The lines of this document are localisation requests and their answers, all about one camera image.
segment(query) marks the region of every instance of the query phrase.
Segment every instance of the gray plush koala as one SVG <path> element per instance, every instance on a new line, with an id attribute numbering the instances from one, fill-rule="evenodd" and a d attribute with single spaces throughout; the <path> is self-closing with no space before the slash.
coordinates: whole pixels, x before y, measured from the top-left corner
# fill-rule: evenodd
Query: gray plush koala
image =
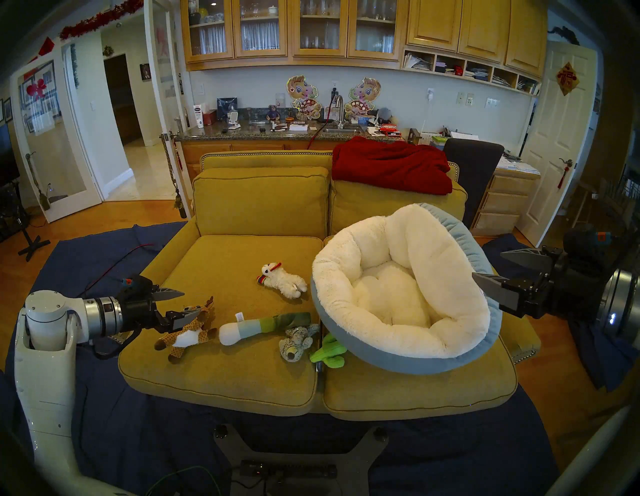
<path id="1" fill-rule="evenodd" d="M 285 334 L 287 337 L 280 340 L 280 354 L 282 358 L 288 362 L 297 362 L 304 350 L 310 348 L 314 343 L 311 337 L 320 330 L 320 324 L 311 324 L 309 327 L 294 327 L 287 329 Z"/>

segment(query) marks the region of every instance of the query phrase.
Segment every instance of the faucet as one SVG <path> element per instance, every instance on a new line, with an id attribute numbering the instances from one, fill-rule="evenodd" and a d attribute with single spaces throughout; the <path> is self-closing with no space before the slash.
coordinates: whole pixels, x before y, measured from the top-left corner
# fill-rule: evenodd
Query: faucet
<path id="1" fill-rule="evenodd" d="M 334 98 L 335 104 L 338 107 L 338 129 L 344 128 L 344 101 L 342 95 L 336 95 Z"/>

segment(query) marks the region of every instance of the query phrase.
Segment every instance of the chinese character sign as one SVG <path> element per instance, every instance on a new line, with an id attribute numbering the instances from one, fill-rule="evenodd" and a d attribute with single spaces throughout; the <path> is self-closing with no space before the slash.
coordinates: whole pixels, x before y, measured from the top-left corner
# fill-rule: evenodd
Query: chinese character sign
<path id="1" fill-rule="evenodd" d="M 578 86 L 578 83 L 580 82 L 578 76 L 576 76 L 575 71 L 573 70 L 573 67 L 571 66 L 571 62 L 564 64 L 562 69 L 560 69 L 556 74 L 556 79 L 564 96 L 571 93 L 571 91 Z"/>

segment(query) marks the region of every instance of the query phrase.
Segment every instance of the white door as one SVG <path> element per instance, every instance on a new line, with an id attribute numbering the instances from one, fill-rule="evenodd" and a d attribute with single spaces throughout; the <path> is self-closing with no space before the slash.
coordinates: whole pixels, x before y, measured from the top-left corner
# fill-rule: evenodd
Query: white door
<path id="1" fill-rule="evenodd" d="M 567 96 L 562 94 L 556 75 L 570 62 L 579 83 Z M 578 45 L 547 42 L 545 73 L 538 108 L 533 118 L 522 160 L 540 171 L 535 191 L 516 227 L 539 246 L 569 188 L 575 164 L 587 136 L 596 87 L 596 52 Z M 573 161 L 564 173 L 563 161 Z"/>
<path id="2" fill-rule="evenodd" d="M 186 121 L 180 103 L 180 85 L 175 64 L 173 13 L 171 4 L 165 0 L 145 0 L 145 35 L 151 68 L 151 81 L 156 95 L 156 104 L 162 125 L 162 140 L 171 162 L 173 181 L 178 189 L 187 218 L 193 212 L 189 198 L 192 197 L 191 183 L 184 179 L 182 166 L 176 154 L 174 135 L 186 129 Z"/>
<path id="3" fill-rule="evenodd" d="M 66 79 L 59 45 L 11 78 L 20 155 L 48 222 L 101 201 L 71 117 Z"/>

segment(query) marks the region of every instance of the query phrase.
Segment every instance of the dark gray chair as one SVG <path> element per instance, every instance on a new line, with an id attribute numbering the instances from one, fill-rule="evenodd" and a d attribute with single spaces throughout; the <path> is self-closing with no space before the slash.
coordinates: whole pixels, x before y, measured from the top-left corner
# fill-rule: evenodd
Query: dark gray chair
<path id="1" fill-rule="evenodd" d="M 449 138 L 444 145 L 447 160 L 460 167 L 458 184 L 467 191 L 465 216 L 462 217 L 467 228 L 471 228 L 486 185 L 489 184 L 503 151 L 502 145 L 488 141 Z"/>

